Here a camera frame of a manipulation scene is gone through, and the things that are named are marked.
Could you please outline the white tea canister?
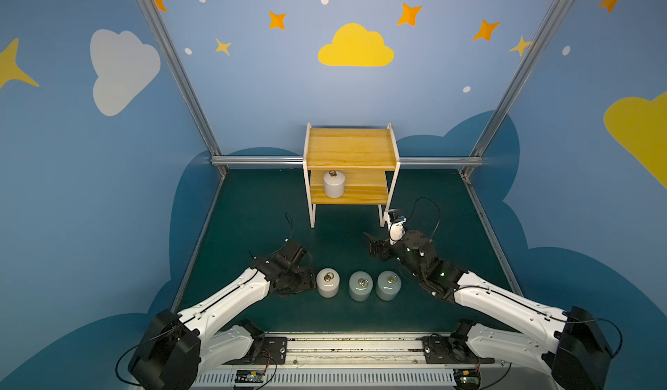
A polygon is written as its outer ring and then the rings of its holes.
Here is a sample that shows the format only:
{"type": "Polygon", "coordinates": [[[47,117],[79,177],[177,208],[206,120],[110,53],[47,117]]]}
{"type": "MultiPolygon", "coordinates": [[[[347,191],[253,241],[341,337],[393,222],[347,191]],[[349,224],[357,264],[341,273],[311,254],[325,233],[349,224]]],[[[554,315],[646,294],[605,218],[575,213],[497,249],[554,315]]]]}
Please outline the white tea canister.
{"type": "Polygon", "coordinates": [[[337,199],[344,195],[346,176],[342,171],[327,171],[322,180],[323,190],[328,198],[337,199]]]}
{"type": "Polygon", "coordinates": [[[333,268],[323,268],[316,277],[318,293],[323,298],[333,298],[340,290],[340,275],[333,268]]]}

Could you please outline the grey-green tea canister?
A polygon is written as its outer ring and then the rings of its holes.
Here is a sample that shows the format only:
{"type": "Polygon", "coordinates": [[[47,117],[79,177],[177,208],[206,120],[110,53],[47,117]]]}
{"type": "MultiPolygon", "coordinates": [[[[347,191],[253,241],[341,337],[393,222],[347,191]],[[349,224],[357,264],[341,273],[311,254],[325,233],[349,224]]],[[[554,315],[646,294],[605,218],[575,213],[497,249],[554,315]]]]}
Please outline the grey-green tea canister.
{"type": "Polygon", "coordinates": [[[401,277],[391,270],[385,270],[378,275],[375,292],[382,301],[392,301],[401,291],[401,286],[401,277]]]}
{"type": "Polygon", "coordinates": [[[373,292],[373,277],[364,271],[352,273],[348,281],[348,292],[354,301],[366,301],[373,292]]]}

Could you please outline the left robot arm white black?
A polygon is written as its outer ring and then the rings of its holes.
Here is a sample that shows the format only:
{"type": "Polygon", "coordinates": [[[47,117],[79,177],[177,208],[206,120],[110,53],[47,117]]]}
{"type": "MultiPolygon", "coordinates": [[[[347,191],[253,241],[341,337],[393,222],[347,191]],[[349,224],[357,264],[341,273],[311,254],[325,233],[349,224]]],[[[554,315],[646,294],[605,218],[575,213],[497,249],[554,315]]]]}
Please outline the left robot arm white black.
{"type": "Polygon", "coordinates": [[[292,296],[314,289],[314,271],[302,265],[307,255],[302,245],[287,239],[200,303],[177,313],[163,310],[126,351],[132,355],[128,372],[133,381],[116,377],[142,389],[189,389],[211,369],[251,355],[264,333],[249,322],[224,327],[270,294],[292,296]]]}

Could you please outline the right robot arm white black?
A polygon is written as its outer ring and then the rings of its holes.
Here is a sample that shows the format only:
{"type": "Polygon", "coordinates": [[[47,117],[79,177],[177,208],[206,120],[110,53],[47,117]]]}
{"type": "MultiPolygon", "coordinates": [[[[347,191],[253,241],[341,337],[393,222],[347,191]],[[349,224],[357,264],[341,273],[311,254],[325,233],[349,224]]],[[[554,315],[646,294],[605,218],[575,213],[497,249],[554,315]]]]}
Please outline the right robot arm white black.
{"type": "Polygon", "coordinates": [[[602,389],[616,356],[583,308],[550,307],[502,289],[474,272],[439,258],[434,242],[418,230],[400,239],[370,235],[369,254],[395,260],[432,297],[477,310],[510,327],[465,322],[454,340],[478,358],[506,360],[550,376],[561,389],[602,389]]]}

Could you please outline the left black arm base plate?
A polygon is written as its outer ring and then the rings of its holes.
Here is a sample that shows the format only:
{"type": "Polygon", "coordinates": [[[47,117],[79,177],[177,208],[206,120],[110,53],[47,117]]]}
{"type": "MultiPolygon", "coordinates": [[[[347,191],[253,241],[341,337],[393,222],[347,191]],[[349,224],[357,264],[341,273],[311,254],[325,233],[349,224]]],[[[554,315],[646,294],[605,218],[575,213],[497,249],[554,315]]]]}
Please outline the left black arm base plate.
{"type": "Polygon", "coordinates": [[[284,365],[288,351],[288,338],[285,336],[265,336],[256,339],[248,353],[239,360],[231,360],[228,365],[260,365],[269,359],[272,364],[284,365]]]}

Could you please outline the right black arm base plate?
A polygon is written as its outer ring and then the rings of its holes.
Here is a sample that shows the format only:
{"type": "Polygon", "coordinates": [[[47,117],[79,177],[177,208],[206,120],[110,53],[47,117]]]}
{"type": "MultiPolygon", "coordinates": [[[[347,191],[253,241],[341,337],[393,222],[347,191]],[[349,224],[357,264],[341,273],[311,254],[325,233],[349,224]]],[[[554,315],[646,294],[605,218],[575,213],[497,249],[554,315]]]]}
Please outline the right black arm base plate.
{"type": "Polygon", "coordinates": [[[493,358],[480,358],[464,343],[450,336],[431,334],[420,338],[427,364],[493,364],[493,358]]]}

